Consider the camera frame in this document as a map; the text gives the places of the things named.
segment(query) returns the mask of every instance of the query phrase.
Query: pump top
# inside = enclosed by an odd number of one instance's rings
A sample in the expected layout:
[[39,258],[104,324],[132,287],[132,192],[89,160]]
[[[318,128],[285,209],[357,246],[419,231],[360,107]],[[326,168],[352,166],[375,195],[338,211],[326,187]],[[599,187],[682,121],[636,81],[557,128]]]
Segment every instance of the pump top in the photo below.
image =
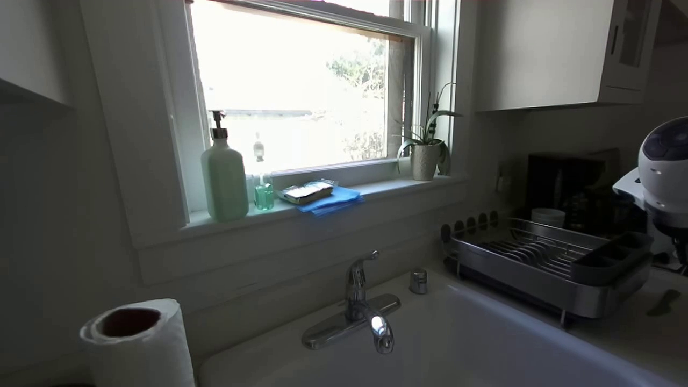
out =
[[213,112],[213,121],[214,121],[213,139],[228,137],[228,129],[220,128],[224,112],[220,109],[211,109],[211,112]]

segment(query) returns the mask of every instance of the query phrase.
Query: paper towel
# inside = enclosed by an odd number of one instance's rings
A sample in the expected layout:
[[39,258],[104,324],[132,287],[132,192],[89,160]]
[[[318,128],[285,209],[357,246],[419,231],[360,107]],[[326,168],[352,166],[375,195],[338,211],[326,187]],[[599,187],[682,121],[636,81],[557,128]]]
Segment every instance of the paper towel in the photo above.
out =
[[192,387],[180,305],[152,298],[119,305],[82,331],[97,387]]

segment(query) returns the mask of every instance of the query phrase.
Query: green soap bottle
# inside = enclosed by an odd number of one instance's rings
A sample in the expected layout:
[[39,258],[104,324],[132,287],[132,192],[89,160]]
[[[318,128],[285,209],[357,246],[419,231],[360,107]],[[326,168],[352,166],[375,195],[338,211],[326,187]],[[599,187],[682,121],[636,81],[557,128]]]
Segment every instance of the green soap bottle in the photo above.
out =
[[228,146],[224,115],[213,109],[213,146],[202,152],[208,212],[214,222],[240,219],[248,211],[240,152]]
[[263,144],[256,137],[256,187],[254,187],[254,207],[257,211],[271,211],[274,207],[274,187],[267,172]]

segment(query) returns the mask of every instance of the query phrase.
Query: dish rack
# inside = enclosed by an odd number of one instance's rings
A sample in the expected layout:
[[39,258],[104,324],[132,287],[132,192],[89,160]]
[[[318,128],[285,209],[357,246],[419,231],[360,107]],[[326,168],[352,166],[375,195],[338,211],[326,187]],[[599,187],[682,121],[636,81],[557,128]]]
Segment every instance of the dish rack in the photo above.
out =
[[544,304],[562,326],[572,319],[601,319],[646,282],[642,235],[599,239],[525,219],[496,223],[495,217],[443,231],[449,268]]

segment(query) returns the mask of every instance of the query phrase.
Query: wall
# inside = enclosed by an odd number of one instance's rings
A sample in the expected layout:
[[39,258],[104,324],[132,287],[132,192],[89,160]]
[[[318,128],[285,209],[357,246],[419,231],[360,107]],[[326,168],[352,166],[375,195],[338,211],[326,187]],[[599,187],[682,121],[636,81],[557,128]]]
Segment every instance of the wall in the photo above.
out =
[[[130,248],[117,181],[103,128],[100,101],[75,3],[52,8],[59,19],[73,107],[0,107],[0,386],[47,386],[79,380],[84,353],[77,330],[91,315],[137,298],[176,297],[184,305],[192,359],[220,351],[283,321],[341,297],[346,264],[311,270],[248,294],[228,294],[235,267],[145,287]],[[518,176],[529,151],[577,151],[621,144],[626,166],[655,122],[685,115],[688,80],[682,78],[688,47],[658,49],[646,103],[641,107],[589,107],[527,116],[475,116],[463,134],[468,186],[466,202],[413,216],[404,222],[338,235],[321,243],[261,258],[271,263],[303,257],[346,257],[378,248],[372,282],[438,258],[436,229],[485,207],[506,207],[518,198],[496,194],[498,168]]]
[[[443,253],[438,223],[460,216],[457,201],[318,243],[303,235],[303,248],[240,267],[144,283],[128,241],[77,3],[63,0],[48,11],[59,26],[73,107],[0,107],[0,386],[86,380],[77,331],[112,305],[149,297],[178,298],[190,353],[199,364],[214,351],[341,298],[348,263],[372,248],[382,252],[369,268],[372,283]],[[303,268],[294,282],[283,282],[271,267],[307,263],[311,257],[341,264]],[[235,273],[259,273],[272,282],[231,294],[228,288]]]

